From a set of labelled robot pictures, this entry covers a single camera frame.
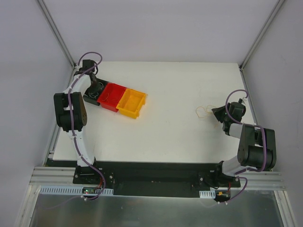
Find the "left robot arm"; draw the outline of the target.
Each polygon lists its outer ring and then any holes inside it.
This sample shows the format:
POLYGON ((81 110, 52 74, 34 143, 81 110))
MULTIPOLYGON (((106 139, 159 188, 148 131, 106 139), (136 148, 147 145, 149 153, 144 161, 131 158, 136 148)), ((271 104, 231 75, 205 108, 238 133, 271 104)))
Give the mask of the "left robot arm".
POLYGON ((83 95, 89 88, 97 88, 94 60, 80 60, 80 69, 74 75, 71 84, 61 93, 53 96, 56 123, 68 135, 77 156, 76 175, 95 184, 101 172, 96 167, 93 150, 89 148, 85 126, 88 122, 83 95))

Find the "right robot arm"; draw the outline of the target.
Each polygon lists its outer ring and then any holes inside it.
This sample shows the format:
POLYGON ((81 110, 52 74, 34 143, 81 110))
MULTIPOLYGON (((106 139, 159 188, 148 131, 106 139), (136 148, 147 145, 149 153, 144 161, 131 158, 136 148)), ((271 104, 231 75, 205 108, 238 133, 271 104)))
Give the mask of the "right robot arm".
POLYGON ((237 155, 216 165, 211 179, 217 186, 225 186, 235 176, 246 171, 269 171, 276 165, 276 137, 272 129, 237 123, 246 113, 246 106, 238 102, 213 108, 217 121, 223 124, 226 135, 239 139, 237 155))

